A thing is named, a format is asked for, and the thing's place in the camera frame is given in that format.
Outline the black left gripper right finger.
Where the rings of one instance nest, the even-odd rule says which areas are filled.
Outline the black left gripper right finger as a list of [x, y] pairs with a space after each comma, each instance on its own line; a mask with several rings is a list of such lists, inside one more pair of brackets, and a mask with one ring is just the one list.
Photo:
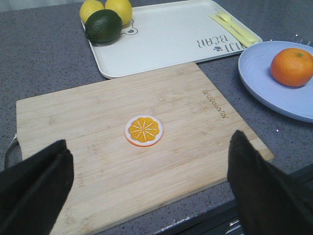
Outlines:
[[246, 235], [311, 235], [313, 191], [265, 161], [242, 131], [231, 137], [227, 180]]

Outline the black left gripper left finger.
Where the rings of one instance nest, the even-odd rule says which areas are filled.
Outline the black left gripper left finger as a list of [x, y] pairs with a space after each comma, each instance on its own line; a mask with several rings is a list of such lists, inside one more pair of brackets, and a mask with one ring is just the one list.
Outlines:
[[0, 233], [48, 235], [74, 180], [73, 155], [58, 140], [0, 173]]

